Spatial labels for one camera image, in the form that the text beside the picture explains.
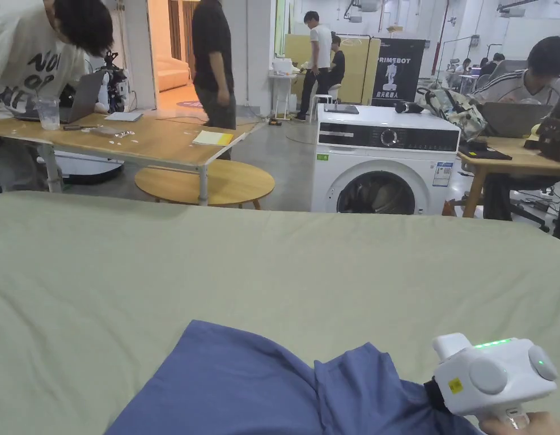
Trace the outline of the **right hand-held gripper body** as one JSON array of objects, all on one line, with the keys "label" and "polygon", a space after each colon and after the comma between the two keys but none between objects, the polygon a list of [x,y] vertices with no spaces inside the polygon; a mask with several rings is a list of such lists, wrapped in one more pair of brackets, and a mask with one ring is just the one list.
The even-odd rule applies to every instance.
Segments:
[{"label": "right hand-held gripper body", "polygon": [[527,423],[524,404],[557,389],[558,372],[545,350],[530,339],[507,338],[473,345],[465,335],[435,338],[439,357],[424,384],[434,409],[479,421]]}]

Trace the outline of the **person's right hand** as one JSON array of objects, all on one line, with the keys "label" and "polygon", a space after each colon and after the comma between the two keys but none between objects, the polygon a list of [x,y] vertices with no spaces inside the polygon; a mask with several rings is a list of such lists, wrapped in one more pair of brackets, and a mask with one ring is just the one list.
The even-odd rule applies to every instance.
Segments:
[{"label": "person's right hand", "polygon": [[529,422],[521,429],[515,429],[497,418],[480,422],[480,430],[485,434],[560,434],[560,421],[549,412],[530,412]]}]

